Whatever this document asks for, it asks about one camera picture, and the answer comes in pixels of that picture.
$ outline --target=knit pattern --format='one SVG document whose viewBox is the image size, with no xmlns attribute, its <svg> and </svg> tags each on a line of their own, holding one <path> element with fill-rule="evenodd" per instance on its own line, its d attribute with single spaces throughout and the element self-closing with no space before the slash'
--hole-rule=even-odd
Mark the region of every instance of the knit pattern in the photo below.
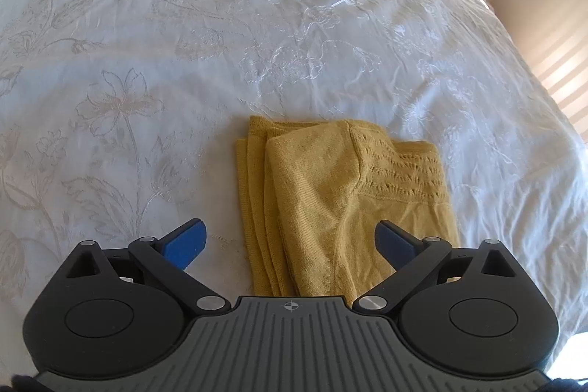
<svg viewBox="0 0 588 392">
<path fill-rule="evenodd" d="M 256 295 L 343 295 L 351 304 L 393 273 L 374 246 L 383 219 L 458 246 L 436 147 L 392 140 L 372 123 L 251 117 L 237 170 Z"/>
</svg>

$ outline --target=folded yellow sweater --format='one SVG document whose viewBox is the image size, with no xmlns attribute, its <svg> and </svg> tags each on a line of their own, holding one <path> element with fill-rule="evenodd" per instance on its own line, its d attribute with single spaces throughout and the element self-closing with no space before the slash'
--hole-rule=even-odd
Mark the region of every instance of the folded yellow sweater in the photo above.
<svg viewBox="0 0 588 392">
<path fill-rule="evenodd" d="M 237 141 L 243 229 L 256 295 L 343 295 L 392 274 L 374 246 L 388 219 L 458 245 L 439 154 L 359 120 L 251 117 Z"/>
</svg>

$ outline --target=silver bolt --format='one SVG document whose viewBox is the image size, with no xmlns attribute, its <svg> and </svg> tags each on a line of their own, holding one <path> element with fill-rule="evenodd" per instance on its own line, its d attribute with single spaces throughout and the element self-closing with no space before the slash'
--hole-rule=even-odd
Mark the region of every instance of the silver bolt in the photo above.
<svg viewBox="0 0 588 392">
<path fill-rule="evenodd" d="M 216 311 L 225 305 L 225 300 L 217 295 L 205 295 L 196 301 L 196 306 L 207 311 Z"/>
<path fill-rule="evenodd" d="M 387 302 L 383 297 L 378 295 L 365 295 L 359 298 L 358 304 L 362 309 L 377 311 L 386 307 Z"/>
</svg>

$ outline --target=white bedspread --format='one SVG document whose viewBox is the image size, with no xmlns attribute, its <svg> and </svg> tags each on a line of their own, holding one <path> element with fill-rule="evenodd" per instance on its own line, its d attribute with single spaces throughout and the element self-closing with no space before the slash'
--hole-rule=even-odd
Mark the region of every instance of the white bedspread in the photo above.
<svg viewBox="0 0 588 392">
<path fill-rule="evenodd" d="M 464 245 L 504 241 L 562 341 L 588 326 L 584 145 L 478 0 L 0 6 L 0 382 L 33 371 L 22 318 L 84 238 L 124 247 L 200 217 L 189 272 L 251 293 L 233 148 L 250 114 L 434 142 Z"/>
</svg>

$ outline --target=black circular housing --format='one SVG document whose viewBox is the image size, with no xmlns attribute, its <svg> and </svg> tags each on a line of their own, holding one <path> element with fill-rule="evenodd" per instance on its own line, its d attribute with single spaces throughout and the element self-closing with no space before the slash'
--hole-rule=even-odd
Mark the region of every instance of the black circular housing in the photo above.
<svg viewBox="0 0 588 392">
<path fill-rule="evenodd" d="M 169 352 L 183 329 L 182 309 L 159 289 L 101 275 L 64 281 L 66 287 L 48 285 L 23 325 L 40 370 L 80 378 L 126 375 Z"/>
<path fill-rule="evenodd" d="M 432 363 L 482 377 L 506 377 L 545 363 L 558 332 L 538 289 L 485 274 L 418 292 L 402 307 L 399 327 Z"/>
</svg>

